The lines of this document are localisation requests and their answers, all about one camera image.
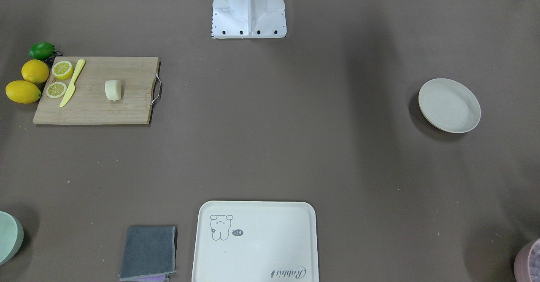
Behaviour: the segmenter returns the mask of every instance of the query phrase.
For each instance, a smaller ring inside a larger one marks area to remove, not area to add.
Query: bear drawing
[[[212,229],[212,239],[226,240],[229,237],[232,215],[211,215],[210,228]]]

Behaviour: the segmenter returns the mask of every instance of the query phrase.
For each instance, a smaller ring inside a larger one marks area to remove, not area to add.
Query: knife
[[[71,76],[71,82],[69,82],[69,85],[67,86],[66,94],[64,94],[64,98],[60,102],[60,107],[64,107],[68,101],[71,99],[73,94],[75,93],[75,81],[79,77],[79,73],[81,73],[81,70],[83,70],[84,63],[86,63],[85,60],[80,59],[77,61],[77,65],[75,66],[75,71],[73,71],[73,76]]]

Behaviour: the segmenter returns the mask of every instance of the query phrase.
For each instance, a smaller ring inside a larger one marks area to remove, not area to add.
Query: cutting board
[[[70,101],[60,107],[60,98],[47,97],[45,91],[35,111],[34,124],[149,124],[158,57],[56,57],[54,62],[85,59]],[[120,80],[122,98],[109,101],[105,95],[105,82]],[[56,80],[52,73],[44,89]],[[69,85],[71,78],[63,82]]]

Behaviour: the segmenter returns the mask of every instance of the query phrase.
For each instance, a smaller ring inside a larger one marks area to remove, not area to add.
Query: metal handle
[[[152,100],[152,102],[150,102],[150,105],[151,105],[151,106],[154,106],[154,104],[156,103],[156,101],[158,101],[158,99],[162,97],[162,88],[163,88],[163,84],[162,84],[162,80],[160,80],[160,78],[159,78],[158,73],[156,73],[156,79],[158,79],[158,82],[159,82],[158,96],[155,97],[155,98]]]

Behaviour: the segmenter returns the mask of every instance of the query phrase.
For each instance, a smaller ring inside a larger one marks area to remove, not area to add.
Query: folded cloth
[[[175,226],[130,226],[126,233],[120,281],[157,278],[164,281],[174,270]]]

